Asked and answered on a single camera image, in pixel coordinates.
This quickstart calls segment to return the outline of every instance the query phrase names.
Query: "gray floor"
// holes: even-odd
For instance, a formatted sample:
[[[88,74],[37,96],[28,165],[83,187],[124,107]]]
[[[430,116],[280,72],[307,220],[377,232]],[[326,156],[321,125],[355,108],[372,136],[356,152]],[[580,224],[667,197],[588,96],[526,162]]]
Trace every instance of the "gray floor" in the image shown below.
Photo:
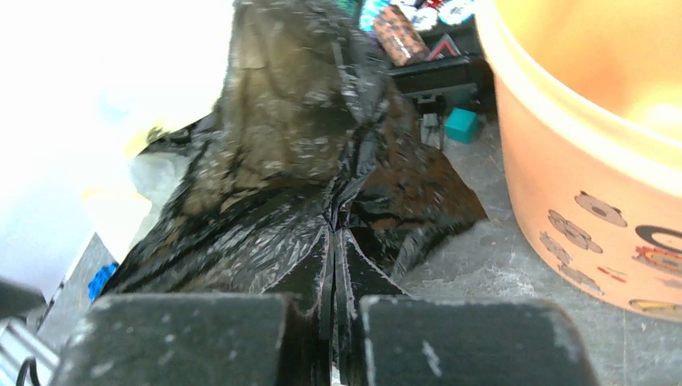
[[[401,284],[411,294],[553,300],[566,309],[582,333],[604,386],[682,385],[682,324],[646,318],[595,300],[554,273],[533,252],[509,203],[496,125],[487,125],[470,145],[448,141],[445,153],[478,192],[491,220],[448,242],[429,263],[406,277]],[[110,261],[95,237],[39,332],[56,349],[88,307],[88,282]]]

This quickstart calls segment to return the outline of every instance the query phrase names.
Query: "turquoise cube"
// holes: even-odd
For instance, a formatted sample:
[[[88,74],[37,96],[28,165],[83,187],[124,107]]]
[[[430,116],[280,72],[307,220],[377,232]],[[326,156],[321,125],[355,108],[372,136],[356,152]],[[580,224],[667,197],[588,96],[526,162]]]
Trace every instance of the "turquoise cube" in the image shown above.
[[[479,120],[476,113],[468,110],[454,109],[446,121],[448,138],[462,143],[470,143],[479,131]]]

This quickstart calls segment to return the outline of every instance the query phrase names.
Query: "black plastic bag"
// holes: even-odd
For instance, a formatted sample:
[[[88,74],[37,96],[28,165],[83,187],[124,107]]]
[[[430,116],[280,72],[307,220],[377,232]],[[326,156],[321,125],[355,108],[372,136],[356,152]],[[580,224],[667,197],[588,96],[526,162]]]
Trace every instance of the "black plastic bag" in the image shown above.
[[[399,277],[486,218],[333,2],[235,7],[223,95],[187,174],[101,295],[260,293],[304,257],[346,253],[329,237],[348,229],[346,244]]]

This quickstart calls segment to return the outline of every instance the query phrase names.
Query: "black cable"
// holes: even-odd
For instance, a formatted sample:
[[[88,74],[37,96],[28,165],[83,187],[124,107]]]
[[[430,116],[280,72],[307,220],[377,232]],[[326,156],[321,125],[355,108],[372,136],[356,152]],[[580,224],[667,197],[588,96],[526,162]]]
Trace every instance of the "black cable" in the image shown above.
[[[41,386],[40,380],[38,379],[38,364],[33,357],[26,358],[26,360],[23,361],[22,366],[19,368],[19,374],[17,375],[16,386],[26,385],[26,375],[29,375],[33,386]]]

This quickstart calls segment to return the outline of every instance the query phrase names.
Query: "orange bucket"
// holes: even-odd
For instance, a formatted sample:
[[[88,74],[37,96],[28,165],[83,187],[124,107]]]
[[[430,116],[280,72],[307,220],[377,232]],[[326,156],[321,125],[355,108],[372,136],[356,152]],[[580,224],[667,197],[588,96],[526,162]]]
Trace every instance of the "orange bucket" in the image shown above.
[[[522,232],[588,294],[682,322],[682,2],[476,7]]]

